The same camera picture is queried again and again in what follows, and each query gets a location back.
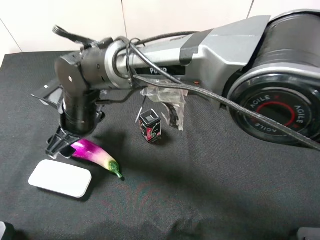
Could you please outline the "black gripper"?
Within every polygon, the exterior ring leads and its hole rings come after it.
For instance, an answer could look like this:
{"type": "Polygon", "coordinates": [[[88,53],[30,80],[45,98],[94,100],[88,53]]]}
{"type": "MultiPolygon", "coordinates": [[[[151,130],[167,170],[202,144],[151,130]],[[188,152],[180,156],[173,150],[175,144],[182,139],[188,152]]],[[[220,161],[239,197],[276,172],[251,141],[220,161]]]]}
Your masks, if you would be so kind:
{"type": "Polygon", "coordinates": [[[72,144],[80,139],[79,136],[91,134],[105,116],[101,107],[96,104],[100,93],[99,90],[90,90],[83,95],[72,96],[63,92],[60,126],[47,141],[46,155],[52,159],[56,159],[58,155],[66,159],[73,156],[76,149],[72,144]]]}

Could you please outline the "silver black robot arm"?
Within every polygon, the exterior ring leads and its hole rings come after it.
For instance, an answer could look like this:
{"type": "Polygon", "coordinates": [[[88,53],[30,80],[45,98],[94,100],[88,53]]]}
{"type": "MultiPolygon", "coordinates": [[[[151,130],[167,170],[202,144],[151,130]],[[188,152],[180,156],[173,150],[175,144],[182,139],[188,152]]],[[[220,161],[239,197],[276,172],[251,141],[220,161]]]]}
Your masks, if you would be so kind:
{"type": "Polygon", "coordinates": [[[247,134],[270,143],[320,148],[320,12],[250,17],[205,31],[146,40],[101,41],[53,32],[81,44],[55,62],[57,80],[42,98],[60,114],[46,154],[55,158],[104,118],[103,91],[194,92],[225,108],[247,134]]]}

